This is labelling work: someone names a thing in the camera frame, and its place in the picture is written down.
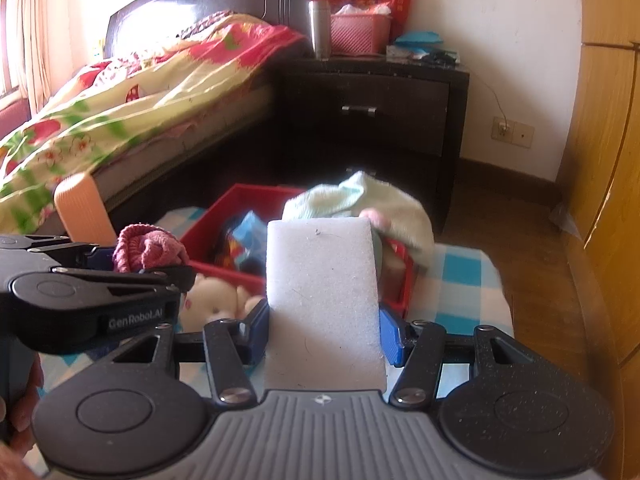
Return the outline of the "person's left hand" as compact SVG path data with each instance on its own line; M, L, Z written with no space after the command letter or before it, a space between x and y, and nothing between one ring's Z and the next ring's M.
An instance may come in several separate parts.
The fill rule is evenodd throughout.
M24 463L25 455L35 445L32 433L32 413L39 401L38 389L43 386L43 372L38 354L35 355L30 369L25 393L12 411L6 410L1 401L1 420L7 419L14 428L9 444L1 443L1 480L37 480L38 477Z

